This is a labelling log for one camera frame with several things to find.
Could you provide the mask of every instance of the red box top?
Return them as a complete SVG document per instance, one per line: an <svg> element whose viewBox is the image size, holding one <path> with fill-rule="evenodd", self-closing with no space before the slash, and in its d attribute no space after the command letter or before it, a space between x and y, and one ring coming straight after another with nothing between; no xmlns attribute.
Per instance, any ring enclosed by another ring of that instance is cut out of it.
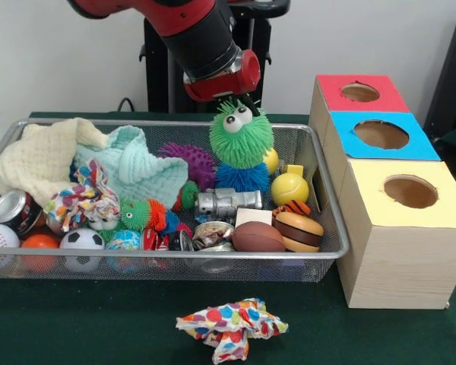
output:
<svg viewBox="0 0 456 365"><path fill-rule="evenodd" d="M317 75L316 78L330 111L409 112L388 76Z"/></svg>

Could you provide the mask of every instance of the blue fuzzy toy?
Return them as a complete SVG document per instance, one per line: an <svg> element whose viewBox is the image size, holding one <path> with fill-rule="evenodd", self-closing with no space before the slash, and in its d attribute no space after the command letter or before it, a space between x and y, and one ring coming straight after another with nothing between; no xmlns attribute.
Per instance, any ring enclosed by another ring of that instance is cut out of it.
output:
<svg viewBox="0 0 456 365"><path fill-rule="evenodd" d="M268 192L270 179L265 163L251 169L236 169L222 163L216 173L217 188L234 188L237 192L254 192L260 190Z"/></svg>
<svg viewBox="0 0 456 365"><path fill-rule="evenodd" d="M175 215L172 211L166 211L166 228L160 231L160 235L165 236L176 232L179 223L181 223L181 221L177 218L177 215Z"/></svg>

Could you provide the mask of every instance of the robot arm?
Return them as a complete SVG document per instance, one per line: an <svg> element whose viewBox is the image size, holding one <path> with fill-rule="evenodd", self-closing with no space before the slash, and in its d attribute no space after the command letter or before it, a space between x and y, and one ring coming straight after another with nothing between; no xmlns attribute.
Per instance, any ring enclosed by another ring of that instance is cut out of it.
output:
<svg viewBox="0 0 456 365"><path fill-rule="evenodd" d="M79 14L93 19L128 8L141 12L184 70L185 88L196 101L246 97L260 81L257 56L233 42L234 18L226 0L68 1Z"/></svg>

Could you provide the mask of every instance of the cable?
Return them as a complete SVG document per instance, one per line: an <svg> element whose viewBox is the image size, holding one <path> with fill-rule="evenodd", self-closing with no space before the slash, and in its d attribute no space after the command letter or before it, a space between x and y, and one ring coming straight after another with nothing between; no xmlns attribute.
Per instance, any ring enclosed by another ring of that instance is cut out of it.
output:
<svg viewBox="0 0 456 365"><path fill-rule="evenodd" d="M122 111L123 104L125 104L125 103L128 103L128 105L130 106L130 111L132 111L132 112L135 111L133 102L132 102L130 99L128 99L127 97L124 97L124 98L122 99L122 101L120 102L119 107L117 108L116 111L117 111L117 112L121 112L121 111Z"/></svg>

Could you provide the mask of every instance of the orange ball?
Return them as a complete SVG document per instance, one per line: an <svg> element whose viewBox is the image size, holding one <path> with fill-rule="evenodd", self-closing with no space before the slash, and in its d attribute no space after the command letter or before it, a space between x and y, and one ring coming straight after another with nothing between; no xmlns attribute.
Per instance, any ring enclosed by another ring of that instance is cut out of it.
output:
<svg viewBox="0 0 456 365"><path fill-rule="evenodd" d="M47 234L35 234L27 238L22 243L23 249L58 249L59 243L57 240ZM41 273L48 272L54 269L57 264L57 256L31 256L23 255L22 262L32 272Z"/></svg>

